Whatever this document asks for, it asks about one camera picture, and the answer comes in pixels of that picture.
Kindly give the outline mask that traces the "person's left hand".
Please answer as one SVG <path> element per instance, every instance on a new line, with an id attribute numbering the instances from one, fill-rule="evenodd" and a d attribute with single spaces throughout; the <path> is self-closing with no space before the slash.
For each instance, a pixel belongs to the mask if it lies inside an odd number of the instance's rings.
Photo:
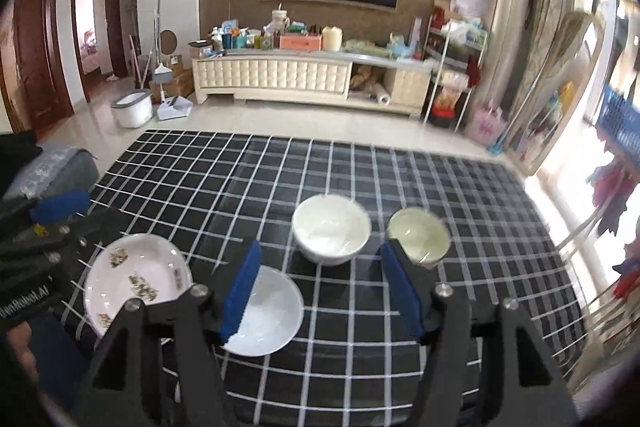
<path id="1" fill-rule="evenodd" d="M 25 369 L 34 369 L 36 367 L 35 357 L 29 348 L 32 339 L 32 329 L 27 322 L 14 327 L 6 334 L 6 340 L 9 341 L 13 348 L 17 360 L 22 363 Z"/>

